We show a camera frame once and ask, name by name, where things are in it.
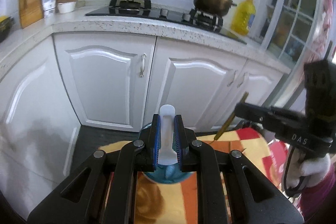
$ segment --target yellow plastic bottle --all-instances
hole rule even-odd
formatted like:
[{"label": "yellow plastic bottle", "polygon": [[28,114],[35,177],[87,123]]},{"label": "yellow plastic bottle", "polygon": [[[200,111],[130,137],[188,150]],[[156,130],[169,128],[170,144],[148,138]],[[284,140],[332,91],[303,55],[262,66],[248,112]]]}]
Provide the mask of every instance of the yellow plastic bottle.
[{"label": "yellow plastic bottle", "polygon": [[231,23],[231,30],[240,35],[247,35],[255,17],[253,0],[239,3]]}]

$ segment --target countertop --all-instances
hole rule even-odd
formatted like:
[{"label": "countertop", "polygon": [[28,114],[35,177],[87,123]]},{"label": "countertop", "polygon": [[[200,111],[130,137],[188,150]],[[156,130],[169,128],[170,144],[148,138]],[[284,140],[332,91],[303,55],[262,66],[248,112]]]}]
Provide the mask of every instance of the countertop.
[{"label": "countertop", "polygon": [[72,13],[56,14],[24,29],[13,31],[0,43],[0,80],[25,53],[46,37],[53,33],[74,31],[110,31],[166,37],[231,52],[282,73],[291,71],[271,54],[258,49],[255,45],[244,45],[231,38],[194,27],[146,18],[85,16],[86,13],[98,8],[100,7],[81,7]]}]

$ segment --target cooking pot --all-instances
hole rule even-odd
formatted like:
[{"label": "cooking pot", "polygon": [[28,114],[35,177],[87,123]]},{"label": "cooking pot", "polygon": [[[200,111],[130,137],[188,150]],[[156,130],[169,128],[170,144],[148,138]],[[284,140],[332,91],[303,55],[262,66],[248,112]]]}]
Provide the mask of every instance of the cooking pot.
[{"label": "cooking pot", "polygon": [[227,15],[231,6],[237,6],[233,0],[194,0],[197,10],[223,17]]}]

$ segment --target white container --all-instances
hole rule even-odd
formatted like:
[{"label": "white container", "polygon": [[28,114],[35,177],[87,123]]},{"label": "white container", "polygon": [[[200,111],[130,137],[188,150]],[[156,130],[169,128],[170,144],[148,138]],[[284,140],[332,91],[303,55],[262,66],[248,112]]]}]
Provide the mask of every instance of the white container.
[{"label": "white container", "polygon": [[57,7],[60,14],[70,13],[75,10],[76,2],[59,3]]},{"label": "white container", "polygon": [[177,154],[173,150],[174,117],[175,108],[172,105],[163,105],[160,107],[161,148],[157,163],[161,165],[177,163]]}]

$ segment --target white cabinet door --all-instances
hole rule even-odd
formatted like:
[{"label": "white cabinet door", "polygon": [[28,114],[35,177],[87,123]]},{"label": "white cabinet door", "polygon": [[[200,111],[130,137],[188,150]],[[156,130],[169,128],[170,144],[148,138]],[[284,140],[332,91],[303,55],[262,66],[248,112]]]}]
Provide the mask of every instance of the white cabinet door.
[{"label": "white cabinet door", "polygon": [[222,108],[210,120],[209,126],[218,130],[235,109],[245,91],[249,93],[246,102],[262,105],[278,84],[283,73],[248,60],[227,94]]},{"label": "white cabinet door", "polygon": [[68,175],[79,128],[48,37],[0,82],[0,189],[22,217]]},{"label": "white cabinet door", "polygon": [[148,87],[144,123],[164,104],[181,114],[184,126],[197,132],[230,90],[246,59],[233,54],[158,38]]},{"label": "white cabinet door", "polygon": [[63,81],[81,124],[140,131],[155,40],[108,32],[54,36]]}]

